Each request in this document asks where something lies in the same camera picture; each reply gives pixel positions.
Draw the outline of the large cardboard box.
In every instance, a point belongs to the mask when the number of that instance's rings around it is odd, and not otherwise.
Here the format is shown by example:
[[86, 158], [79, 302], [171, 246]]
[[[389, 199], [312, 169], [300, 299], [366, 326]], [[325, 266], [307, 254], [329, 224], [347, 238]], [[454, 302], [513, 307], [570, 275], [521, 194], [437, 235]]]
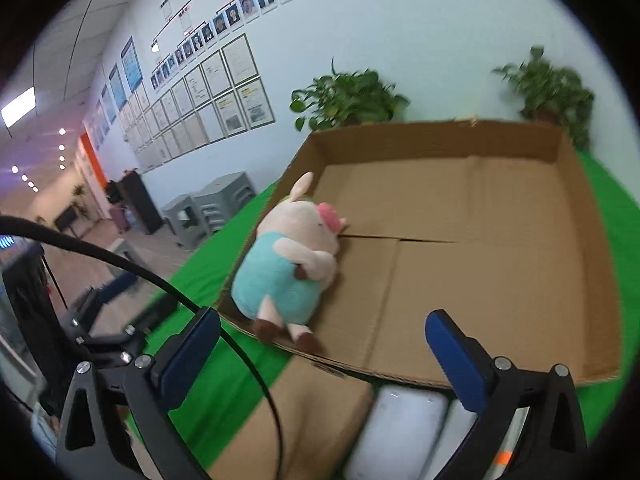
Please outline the large cardboard box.
[[564, 364], [579, 385], [620, 372], [620, 306], [591, 185], [559, 128], [386, 122], [308, 136], [271, 199], [308, 194], [348, 226], [311, 329], [322, 362], [444, 386], [424, 335], [445, 310], [493, 356]]

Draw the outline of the potted plant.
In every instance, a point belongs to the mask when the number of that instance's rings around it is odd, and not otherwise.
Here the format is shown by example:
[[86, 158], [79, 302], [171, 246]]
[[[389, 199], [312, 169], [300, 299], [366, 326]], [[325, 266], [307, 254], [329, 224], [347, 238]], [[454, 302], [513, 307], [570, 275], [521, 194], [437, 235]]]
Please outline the potted plant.
[[326, 131], [364, 124], [392, 122], [410, 100], [388, 84], [377, 70], [338, 72], [334, 63], [327, 75], [314, 78], [305, 88], [291, 92], [294, 128], [302, 132]]
[[491, 70], [523, 100], [520, 115], [529, 122], [544, 122], [562, 128], [577, 151], [591, 148], [590, 125], [594, 92], [568, 66], [555, 66], [544, 56], [544, 46], [535, 44], [529, 58]]

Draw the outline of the cardboard divider piece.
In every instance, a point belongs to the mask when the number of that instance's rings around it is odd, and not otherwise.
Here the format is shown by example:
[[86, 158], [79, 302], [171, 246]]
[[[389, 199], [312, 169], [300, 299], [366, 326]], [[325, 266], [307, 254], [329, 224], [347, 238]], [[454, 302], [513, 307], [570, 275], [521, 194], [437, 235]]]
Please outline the cardboard divider piece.
[[[337, 472], [366, 421], [373, 387], [303, 358], [284, 368], [270, 393], [280, 414], [285, 479], [329, 479]], [[265, 401], [209, 467], [214, 479], [272, 479], [278, 442]]]

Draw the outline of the pig plush toy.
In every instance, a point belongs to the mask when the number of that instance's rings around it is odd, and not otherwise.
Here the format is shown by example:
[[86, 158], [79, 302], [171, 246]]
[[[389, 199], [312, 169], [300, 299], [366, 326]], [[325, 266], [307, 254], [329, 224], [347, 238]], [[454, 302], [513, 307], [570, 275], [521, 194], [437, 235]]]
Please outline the pig plush toy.
[[312, 182], [312, 172], [303, 174], [258, 224], [231, 297], [262, 344], [288, 332], [296, 349], [321, 356], [322, 344], [309, 322], [335, 280], [338, 237], [348, 222], [330, 204], [308, 200]]

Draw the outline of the black cabinet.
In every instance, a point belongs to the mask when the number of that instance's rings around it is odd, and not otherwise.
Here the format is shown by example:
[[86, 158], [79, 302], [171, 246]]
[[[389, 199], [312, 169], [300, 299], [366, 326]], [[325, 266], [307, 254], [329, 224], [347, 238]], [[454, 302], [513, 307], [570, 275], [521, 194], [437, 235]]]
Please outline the black cabinet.
[[137, 171], [127, 172], [118, 182], [118, 189], [131, 210], [138, 226], [146, 235], [152, 235], [163, 226], [152, 198]]

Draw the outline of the left potted plant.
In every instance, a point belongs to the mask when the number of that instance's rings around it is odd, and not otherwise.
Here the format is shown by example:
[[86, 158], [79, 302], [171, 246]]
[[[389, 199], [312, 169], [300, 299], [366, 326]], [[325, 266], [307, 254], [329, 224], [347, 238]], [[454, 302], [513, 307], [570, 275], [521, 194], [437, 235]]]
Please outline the left potted plant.
[[302, 132], [326, 131], [364, 124], [392, 122], [410, 100], [388, 84], [377, 70], [338, 72], [334, 63], [327, 75], [314, 78], [305, 88], [291, 92], [294, 128]]

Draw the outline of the right potted plant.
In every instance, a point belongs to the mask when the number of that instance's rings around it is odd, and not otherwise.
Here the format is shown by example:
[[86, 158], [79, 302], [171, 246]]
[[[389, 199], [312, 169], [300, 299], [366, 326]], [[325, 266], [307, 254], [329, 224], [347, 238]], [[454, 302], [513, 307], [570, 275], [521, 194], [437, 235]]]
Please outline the right potted plant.
[[568, 66], [555, 66], [544, 56], [544, 46], [535, 44], [529, 58], [491, 70], [523, 100], [520, 115], [529, 122], [544, 122], [562, 128], [577, 151], [591, 148], [590, 125], [594, 92]]

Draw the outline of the grey stacked stools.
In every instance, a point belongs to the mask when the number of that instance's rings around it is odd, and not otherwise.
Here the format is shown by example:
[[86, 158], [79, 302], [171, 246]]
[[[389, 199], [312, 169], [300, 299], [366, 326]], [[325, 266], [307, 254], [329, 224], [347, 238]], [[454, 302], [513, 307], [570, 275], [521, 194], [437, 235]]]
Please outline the grey stacked stools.
[[245, 172], [226, 174], [198, 192], [174, 198], [160, 208], [160, 216], [178, 244], [192, 250], [201, 240], [219, 232], [255, 196]]

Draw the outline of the white hair dryer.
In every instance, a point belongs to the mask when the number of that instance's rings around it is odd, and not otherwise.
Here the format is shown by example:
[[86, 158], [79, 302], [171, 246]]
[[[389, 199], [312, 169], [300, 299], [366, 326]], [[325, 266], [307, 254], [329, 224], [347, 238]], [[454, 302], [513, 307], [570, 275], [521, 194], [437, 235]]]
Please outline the white hair dryer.
[[[499, 451], [484, 475], [485, 479], [498, 479], [506, 472], [506, 466], [509, 465], [513, 452], [518, 444], [521, 432], [523, 430], [529, 408], [518, 408], [511, 420], [506, 436], [500, 444]], [[442, 431], [435, 444], [431, 457], [428, 460], [422, 479], [432, 480], [437, 477], [442, 468], [449, 462], [450, 458], [462, 445], [464, 438], [471, 431], [477, 416], [467, 411], [459, 400], [454, 400], [450, 404], [445, 422], [442, 425]]]

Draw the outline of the staff photo row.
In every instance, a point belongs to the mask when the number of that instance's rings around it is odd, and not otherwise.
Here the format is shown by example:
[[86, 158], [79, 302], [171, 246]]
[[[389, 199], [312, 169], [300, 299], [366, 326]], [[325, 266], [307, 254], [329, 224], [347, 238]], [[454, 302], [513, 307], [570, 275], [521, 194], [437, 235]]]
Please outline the staff photo row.
[[149, 78], [152, 90], [157, 92], [165, 84], [177, 76], [186, 64], [204, 53], [214, 44], [223, 40], [232, 32], [276, 10], [278, 6], [293, 0], [228, 0], [215, 11], [209, 11], [201, 21], [193, 21], [190, 7], [195, 0], [183, 3], [177, 0], [162, 0], [160, 13], [164, 24], [160, 31], [177, 22], [181, 27], [180, 39], [174, 46], [166, 50], [160, 48], [160, 34], [155, 34], [151, 41], [151, 51], [156, 55], [154, 68]]

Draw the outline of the green table cloth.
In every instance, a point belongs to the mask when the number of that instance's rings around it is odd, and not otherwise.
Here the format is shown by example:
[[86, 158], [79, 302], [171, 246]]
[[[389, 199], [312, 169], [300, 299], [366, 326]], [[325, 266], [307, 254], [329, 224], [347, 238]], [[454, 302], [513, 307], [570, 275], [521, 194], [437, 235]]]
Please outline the green table cloth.
[[[586, 435], [593, 441], [614, 411], [639, 351], [639, 206], [597, 159], [584, 155], [580, 161], [596, 194], [612, 249], [622, 309], [622, 374], [612, 382], [578, 390]], [[272, 192], [267, 186], [218, 234], [169, 272], [168, 282], [200, 306], [214, 304], [233, 258]], [[170, 418], [201, 465], [210, 466], [261, 400], [253, 375], [228, 344], [220, 342]]]

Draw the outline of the white device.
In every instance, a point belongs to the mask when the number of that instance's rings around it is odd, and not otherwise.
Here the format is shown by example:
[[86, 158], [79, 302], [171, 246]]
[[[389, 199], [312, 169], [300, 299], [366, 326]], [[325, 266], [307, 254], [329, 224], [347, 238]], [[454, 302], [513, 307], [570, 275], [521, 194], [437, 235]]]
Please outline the white device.
[[346, 479], [419, 479], [431, 456], [448, 399], [401, 386], [378, 390], [344, 469]]

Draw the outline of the framed certificates on wall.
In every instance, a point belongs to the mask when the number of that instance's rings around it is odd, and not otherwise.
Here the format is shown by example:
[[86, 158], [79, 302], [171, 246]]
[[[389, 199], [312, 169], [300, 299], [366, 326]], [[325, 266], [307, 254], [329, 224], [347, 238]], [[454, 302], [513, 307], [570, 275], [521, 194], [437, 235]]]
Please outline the framed certificates on wall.
[[167, 79], [170, 68], [165, 63], [152, 76], [153, 84], [167, 84], [157, 100], [139, 86], [119, 112], [124, 140], [142, 174], [276, 121], [245, 34], [209, 52], [187, 72]]

